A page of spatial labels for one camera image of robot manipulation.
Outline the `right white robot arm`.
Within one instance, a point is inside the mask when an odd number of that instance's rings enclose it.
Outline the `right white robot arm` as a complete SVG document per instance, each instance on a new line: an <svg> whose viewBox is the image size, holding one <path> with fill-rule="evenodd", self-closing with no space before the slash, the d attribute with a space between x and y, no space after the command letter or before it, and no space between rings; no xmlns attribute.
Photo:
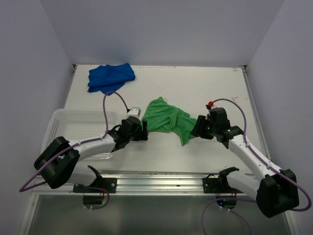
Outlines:
<svg viewBox="0 0 313 235"><path fill-rule="evenodd" d="M253 173L250 177L237 167L226 168L219 172L215 186L223 192L237 189L246 194L268 218L297 207L296 175L290 169L282 170L272 163L245 137L240 127L231 126L224 108L209 105L206 108L208 114L198 116L191 134L202 139L216 139Z"/></svg>

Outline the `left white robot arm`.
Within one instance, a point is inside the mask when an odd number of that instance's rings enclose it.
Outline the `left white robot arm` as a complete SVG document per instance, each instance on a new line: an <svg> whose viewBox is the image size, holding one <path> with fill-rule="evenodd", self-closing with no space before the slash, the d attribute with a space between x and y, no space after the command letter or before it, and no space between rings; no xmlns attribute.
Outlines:
<svg viewBox="0 0 313 235"><path fill-rule="evenodd" d="M98 154L123 149L131 141L147 141L147 124L146 120L128 117L121 121L118 130L113 128L103 137L77 141L73 145L64 137L57 137L34 162L34 167L51 189L72 183L97 192L104 188L101 174L90 165L81 167L77 163Z"/></svg>

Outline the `green microfiber towel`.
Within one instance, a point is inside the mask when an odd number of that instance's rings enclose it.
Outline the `green microfiber towel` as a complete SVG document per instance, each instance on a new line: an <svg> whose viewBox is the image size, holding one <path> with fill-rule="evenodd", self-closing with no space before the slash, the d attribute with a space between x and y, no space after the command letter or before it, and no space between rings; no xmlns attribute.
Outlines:
<svg viewBox="0 0 313 235"><path fill-rule="evenodd" d="M183 146L195 138L191 131L197 120L182 109L169 105L162 97L149 103L142 120L147 122L148 132L173 132L179 136Z"/></svg>

